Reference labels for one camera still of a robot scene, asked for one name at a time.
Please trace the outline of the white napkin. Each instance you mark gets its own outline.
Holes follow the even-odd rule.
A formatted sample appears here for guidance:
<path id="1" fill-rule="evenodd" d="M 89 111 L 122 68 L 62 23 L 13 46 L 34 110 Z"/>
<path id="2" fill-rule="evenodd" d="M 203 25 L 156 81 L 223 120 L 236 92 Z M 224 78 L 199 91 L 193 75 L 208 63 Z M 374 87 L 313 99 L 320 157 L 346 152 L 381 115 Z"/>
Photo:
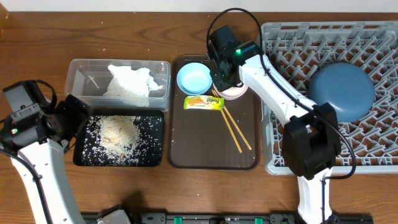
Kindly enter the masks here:
<path id="1" fill-rule="evenodd" d="M 149 93 L 163 87 L 154 81 L 149 68 L 132 70 L 130 66 L 109 65 L 108 70 L 113 78 L 103 96 L 124 98 L 133 106 L 148 107 Z"/>

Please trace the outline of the dark blue plate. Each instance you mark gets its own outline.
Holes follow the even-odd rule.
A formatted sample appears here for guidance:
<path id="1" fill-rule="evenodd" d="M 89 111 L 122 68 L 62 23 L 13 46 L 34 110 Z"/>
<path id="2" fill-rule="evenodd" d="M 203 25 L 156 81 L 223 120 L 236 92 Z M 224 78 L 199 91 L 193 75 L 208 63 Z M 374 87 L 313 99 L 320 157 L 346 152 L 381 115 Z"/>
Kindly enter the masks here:
<path id="1" fill-rule="evenodd" d="M 336 62 L 313 75 L 308 95 L 318 105 L 329 103 L 339 123 L 351 123 L 371 111 L 375 88 L 364 70 L 350 63 Z"/>

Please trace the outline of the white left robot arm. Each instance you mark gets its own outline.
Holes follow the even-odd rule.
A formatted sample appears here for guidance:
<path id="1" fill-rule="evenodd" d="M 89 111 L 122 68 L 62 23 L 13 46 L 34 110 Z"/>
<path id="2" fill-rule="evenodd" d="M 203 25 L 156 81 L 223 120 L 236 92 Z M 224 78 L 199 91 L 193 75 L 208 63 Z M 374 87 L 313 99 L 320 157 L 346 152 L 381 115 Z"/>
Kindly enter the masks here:
<path id="1" fill-rule="evenodd" d="M 90 107 L 73 95 L 54 114 L 38 111 L 1 130 L 1 152 L 11 158 L 27 192 L 36 223 L 85 223 L 70 187 L 64 154 L 85 125 Z"/>

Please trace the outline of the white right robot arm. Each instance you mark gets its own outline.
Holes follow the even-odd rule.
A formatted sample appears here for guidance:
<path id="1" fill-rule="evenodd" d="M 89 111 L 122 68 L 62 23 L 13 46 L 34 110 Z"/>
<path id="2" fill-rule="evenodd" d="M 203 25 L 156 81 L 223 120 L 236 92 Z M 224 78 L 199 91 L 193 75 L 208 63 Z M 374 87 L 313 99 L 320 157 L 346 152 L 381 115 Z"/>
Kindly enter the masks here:
<path id="1" fill-rule="evenodd" d="M 284 129 L 282 157 L 298 178 L 298 213 L 305 223 L 327 221 L 332 214 L 328 179 L 341 151 L 334 108 L 318 106 L 294 89 L 253 41 L 211 40 L 208 56 L 216 63 L 217 89 L 242 83 L 277 116 Z"/>

